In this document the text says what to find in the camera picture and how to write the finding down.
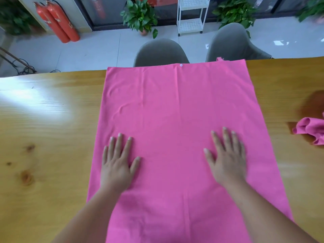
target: chair backrest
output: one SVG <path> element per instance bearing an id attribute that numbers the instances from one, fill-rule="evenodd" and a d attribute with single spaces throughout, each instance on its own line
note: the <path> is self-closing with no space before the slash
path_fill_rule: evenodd
<path id="1" fill-rule="evenodd" d="M 170 39 L 154 39 L 138 51 L 133 67 L 189 63 L 181 46 Z"/>
<path id="2" fill-rule="evenodd" d="M 271 55 L 251 43 L 241 24 L 230 23 L 216 32 L 209 45 L 206 62 L 216 61 L 217 57 L 236 61 L 269 59 Z"/>

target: white storage cart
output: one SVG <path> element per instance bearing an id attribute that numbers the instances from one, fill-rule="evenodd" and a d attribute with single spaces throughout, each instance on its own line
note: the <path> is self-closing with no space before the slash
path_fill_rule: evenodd
<path id="1" fill-rule="evenodd" d="M 178 0 L 177 27 L 178 36 L 182 33 L 197 32 L 202 33 L 206 20 L 207 10 L 210 0 Z M 203 9 L 206 9 L 204 21 L 201 20 Z M 201 9 L 200 18 L 181 20 L 181 11 Z"/>

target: finger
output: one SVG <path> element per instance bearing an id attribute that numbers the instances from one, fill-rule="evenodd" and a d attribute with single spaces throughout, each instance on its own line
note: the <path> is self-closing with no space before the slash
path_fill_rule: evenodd
<path id="1" fill-rule="evenodd" d="M 115 159 L 120 158 L 120 151 L 122 150 L 122 146 L 121 146 L 122 142 L 123 142 L 123 135 L 122 135 L 122 133 L 119 133 L 118 137 L 117 137 L 115 150 L 114 150 L 114 158 Z"/>
<path id="2" fill-rule="evenodd" d="M 110 138 L 109 147 L 108 147 L 108 161 L 112 160 L 114 156 L 114 148 L 115 148 L 115 137 Z"/>
<path id="3" fill-rule="evenodd" d="M 237 134 L 232 131 L 233 150 L 235 153 L 240 154 L 241 143 L 238 141 Z"/>
<path id="4" fill-rule="evenodd" d="M 102 153 L 102 163 L 101 165 L 103 166 L 107 162 L 107 146 L 103 148 L 103 153 Z"/>
<path id="5" fill-rule="evenodd" d="M 212 139 L 214 141 L 216 151 L 219 154 L 220 152 L 224 151 L 223 144 L 221 143 L 221 140 L 219 139 L 218 135 L 215 133 L 215 131 L 211 131 Z"/>
<path id="6" fill-rule="evenodd" d="M 141 160 L 141 157 L 136 157 L 131 165 L 131 167 L 129 168 L 129 171 L 132 175 L 132 177 L 134 177 L 139 165 L 140 165 L 140 160 Z"/>
<path id="7" fill-rule="evenodd" d="M 224 146 L 225 151 L 232 151 L 232 143 L 231 138 L 229 137 L 229 133 L 226 127 L 223 127 L 223 139 L 224 139 Z"/>
<path id="8" fill-rule="evenodd" d="M 240 142 L 240 146 L 241 146 L 241 157 L 244 159 L 244 161 L 246 160 L 246 153 L 245 153 L 245 147 L 243 142 Z"/>
<path id="9" fill-rule="evenodd" d="M 204 154 L 209 166 L 212 168 L 215 165 L 215 160 L 212 153 L 207 148 L 204 148 Z"/>
<path id="10" fill-rule="evenodd" d="M 121 155 L 121 158 L 123 158 L 126 161 L 127 161 L 128 155 L 129 155 L 129 151 L 131 150 L 131 146 L 132 146 L 132 138 L 128 137 L 127 142 L 124 147 L 124 150 Z"/>

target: pink cloth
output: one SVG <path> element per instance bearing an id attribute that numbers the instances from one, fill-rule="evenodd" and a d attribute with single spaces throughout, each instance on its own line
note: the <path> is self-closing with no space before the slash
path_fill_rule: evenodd
<path id="1" fill-rule="evenodd" d="M 244 60 L 108 68 L 87 200 L 99 188 L 110 136 L 132 136 L 130 160 L 142 161 L 112 213 L 107 242 L 251 242 L 203 153 L 215 151 L 210 131 L 223 126 L 246 145 L 247 181 L 292 218 Z"/>
<path id="2" fill-rule="evenodd" d="M 294 134 L 309 134 L 316 139 L 314 145 L 324 145 L 324 120 L 319 118 L 302 118 L 293 129 Z"/>

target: potted plant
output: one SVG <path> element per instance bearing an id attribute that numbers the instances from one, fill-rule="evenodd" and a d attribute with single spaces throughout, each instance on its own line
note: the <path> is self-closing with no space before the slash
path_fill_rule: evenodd
<path id="1" fill-rule="evenodd" d="M 229 23 L 240 23 L 247 29 L 254 24 L 252 14 L 255 10 L 247 0 L 225 0 L 212 13 L 217 15 L 218 22 L 222 21 L 219 29 Z"/>
<path id="2" fill-rule="evenodd" d="M 157 25 L 157 16 L 147 0 L 136 0 L 135 2 L 127 0 L 126 7 L 127 11 L 120 13 L 123 16 L 124 25 L 127 24 L 132 30 L 140 31 L 143 36 L 153 29 L 152 35 L 153 38 L 156 38 L 158 31 L 153 28 L 153 25 Z"/>
<path id="3" fill-rule="evenodd" d="M 40 24 L 18 0 L 0 1 L 0 25 L 11 35 L 30 34 Z"/>
<path id="4" fill-rule="evenodd" d="M 297 13 L 299 22 L 313 15 L 318 16 L 317 23 L 324 23 L 324 0 L 309 0 L 306 6 Z"/>

